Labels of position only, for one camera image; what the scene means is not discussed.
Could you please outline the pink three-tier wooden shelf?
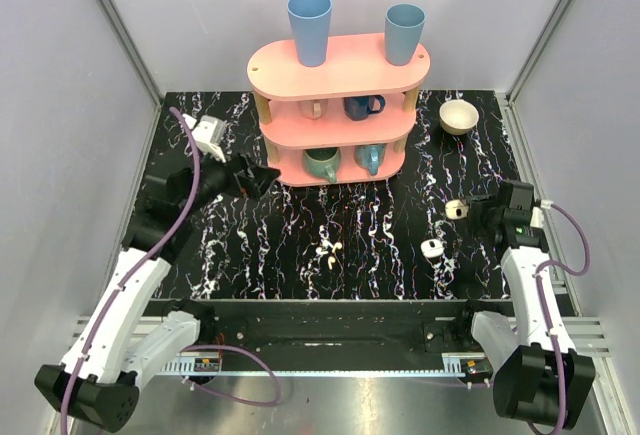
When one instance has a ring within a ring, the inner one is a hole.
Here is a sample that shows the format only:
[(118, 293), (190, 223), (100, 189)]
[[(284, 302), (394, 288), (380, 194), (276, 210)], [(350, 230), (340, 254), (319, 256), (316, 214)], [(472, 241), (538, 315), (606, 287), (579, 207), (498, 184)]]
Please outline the pink three-tier wooden shelf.
[[(257, 50), (249, 59), (252, 87), (271, 167), (281, 171), (280, 182), (290, 187), (324, 184), (303, 165), (307, 149), (338, 147), (341, 165), (337, 183), (386, 180), (405, 162), (405, 146), (416, 123), (416, 104), (431, 65), (419, 45), (411, 61), (390, 64), (381, 33), (332, 36), (325, 62), (318, 67), (299, 63), (294, 42), (280, 40)], [(363, 121), (353, 121), (343, 108), (345, 97), (382, 95), (385, 109)], [(299, 101), (327, 99), (326, 113), (317, 120), (301, 115)], [(354, 150), (359, 145), (385, 144), (379, 172), (371, 176), (359, 167)]]

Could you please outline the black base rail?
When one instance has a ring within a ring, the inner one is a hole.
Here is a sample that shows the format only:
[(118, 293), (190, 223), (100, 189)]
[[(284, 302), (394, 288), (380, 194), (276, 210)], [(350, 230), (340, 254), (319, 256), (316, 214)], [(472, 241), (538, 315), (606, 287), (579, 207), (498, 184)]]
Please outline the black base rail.
[(477, 351), (472, 316), (481, 311), (515, 315), (510, 300), (153, 300), (144, 314), (166, 319), (187, 305), (211, 320), (200, 343), (233, 342), (251, 349), (392, 347), (401, 353)]

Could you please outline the blue plastic cup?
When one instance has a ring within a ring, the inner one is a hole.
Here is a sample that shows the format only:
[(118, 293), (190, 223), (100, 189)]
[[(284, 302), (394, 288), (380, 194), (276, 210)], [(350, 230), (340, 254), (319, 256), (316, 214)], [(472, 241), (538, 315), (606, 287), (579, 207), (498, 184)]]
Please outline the blue plastic cup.
[(384, 46), (386, 60), (395, 66), (408, 64), (418, 46), (426, 15), (413, 4), (391, 6), (385, 16)]
[(291, 31), (298, 61), (318, 67), (326, 60), (332, 13), (331, 0), (289, 0)]

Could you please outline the left blue plastic cup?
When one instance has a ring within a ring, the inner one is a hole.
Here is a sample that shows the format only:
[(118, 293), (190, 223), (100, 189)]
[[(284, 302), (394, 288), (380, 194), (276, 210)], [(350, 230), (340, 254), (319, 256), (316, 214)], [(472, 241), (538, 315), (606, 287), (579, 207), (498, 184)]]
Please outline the left blue plastic cup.
[(332, 13), (331, 0), (289, 0), (291, 31), (298, 61), (318, 67), (326, 60)]

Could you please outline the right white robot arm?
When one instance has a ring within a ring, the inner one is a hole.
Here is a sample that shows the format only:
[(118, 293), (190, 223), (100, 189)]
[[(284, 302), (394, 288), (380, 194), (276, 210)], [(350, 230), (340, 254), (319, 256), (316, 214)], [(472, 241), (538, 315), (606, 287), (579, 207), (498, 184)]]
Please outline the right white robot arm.
[(454, 339), (466, 351), (484, 351), (494, 371), (493, 401), (499, 416), (520, 420), (533, 432), (574, 428), (595, 379), (591, 358), (577, 352), (558, 308), (550, 270), (580, 269), (552, 259), (544, 229), (545, 210), (532, 185), (504, 180), (496, 193), (466, 199), (471, 232), (491, 241), (500, 258), (514, 305), (515, 320), (479, 310), (454, 326)]

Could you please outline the white earbud charging case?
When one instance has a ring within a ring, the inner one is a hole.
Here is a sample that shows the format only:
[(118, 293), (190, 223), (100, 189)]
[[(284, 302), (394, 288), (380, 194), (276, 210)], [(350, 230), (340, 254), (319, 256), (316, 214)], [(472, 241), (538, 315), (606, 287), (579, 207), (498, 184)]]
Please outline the white earbud charging case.
[(422, 255), (426, 259), (439, 258), (444, 253), (444, 245), (439, 239), (425, 240), (420, 244)]

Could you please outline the beige mug on shelf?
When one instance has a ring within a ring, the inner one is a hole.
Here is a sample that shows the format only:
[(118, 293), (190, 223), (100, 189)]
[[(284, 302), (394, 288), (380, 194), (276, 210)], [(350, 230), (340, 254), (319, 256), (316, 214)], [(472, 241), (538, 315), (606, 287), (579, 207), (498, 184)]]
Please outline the beige mug on shelf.
[(321, 118), (327, 110), (327, 99), (314, 99), (299, 101), (299, 108), (301, 115), (310, 120), (317, 120)]

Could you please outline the cream ceramic bowl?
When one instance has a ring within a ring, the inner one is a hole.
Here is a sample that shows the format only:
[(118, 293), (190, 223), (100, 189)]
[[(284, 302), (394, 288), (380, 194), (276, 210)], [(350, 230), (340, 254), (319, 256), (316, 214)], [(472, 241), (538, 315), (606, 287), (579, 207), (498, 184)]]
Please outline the cream ceramic bowl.
[(474, 129), (479, 121), (479, 112), (474, 105), (464, 100), (446, 101), (439, 109), (442, 129), (451, 135), (464, 135)]

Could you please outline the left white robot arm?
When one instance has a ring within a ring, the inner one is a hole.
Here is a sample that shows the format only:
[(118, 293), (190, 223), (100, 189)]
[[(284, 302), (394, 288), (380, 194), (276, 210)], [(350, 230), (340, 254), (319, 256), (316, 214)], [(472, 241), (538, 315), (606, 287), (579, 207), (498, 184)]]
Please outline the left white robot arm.
[(141, 341), (131, 337), (190, 237), (191, 214), (219, 195), (257, 200), (280, 174), (242, 154), (227, 161), (200, 155), (189, 167), (147, 170), (105, 293), (62, 361), (41, 366), (35, 376), (36, 388), (61, 415), (63, 433), (70, 418), (118, 432), (167, 363), (187, 347), (203, 351), (216, 341), (214, 310), (188, 299), (173, 302)]

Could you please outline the light blue butterfly mug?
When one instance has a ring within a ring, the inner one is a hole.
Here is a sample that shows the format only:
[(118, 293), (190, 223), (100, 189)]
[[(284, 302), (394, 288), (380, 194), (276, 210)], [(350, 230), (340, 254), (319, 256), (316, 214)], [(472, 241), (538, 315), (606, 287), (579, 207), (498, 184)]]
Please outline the light blue butterfly mug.
[(376, 176), (384, 161), (386, 145), (369, 144), (355, 147), (354, 159), (356, 164), (365, 169), (371, 176)]

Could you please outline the dark blue faceted mug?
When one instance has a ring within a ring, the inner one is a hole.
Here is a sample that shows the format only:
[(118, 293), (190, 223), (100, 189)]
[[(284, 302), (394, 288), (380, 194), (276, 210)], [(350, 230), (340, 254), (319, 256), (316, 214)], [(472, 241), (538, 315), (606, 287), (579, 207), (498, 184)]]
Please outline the dark blue faceted mug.
[(345, 97), (343, 108), (347, 117), (353, 121), (363, 121), (371, 115), (381, 113), (386, 106), (382, 95)]

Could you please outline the green ceramic mug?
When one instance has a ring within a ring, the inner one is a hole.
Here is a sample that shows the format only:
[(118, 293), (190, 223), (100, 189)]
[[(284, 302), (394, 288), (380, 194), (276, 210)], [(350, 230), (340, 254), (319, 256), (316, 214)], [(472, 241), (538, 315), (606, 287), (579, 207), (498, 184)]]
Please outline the green ceramic mug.
[(306, 172), (316, 178), (337, 182), (337, 172), (341, 165), (341, 152), (338, 147), (313, 148), (303, 152), (303, 165)]

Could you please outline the right blue plastic cup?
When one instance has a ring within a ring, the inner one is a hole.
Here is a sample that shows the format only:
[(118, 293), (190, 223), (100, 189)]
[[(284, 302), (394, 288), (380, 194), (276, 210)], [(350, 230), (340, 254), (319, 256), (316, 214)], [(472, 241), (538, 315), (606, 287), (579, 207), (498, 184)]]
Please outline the right blue plastic cup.
[(385, 16), (384, 46), (386, 60), (395, 66), (408, 64), (418, 46), (426, 15), (413, 4), (391, 6)]

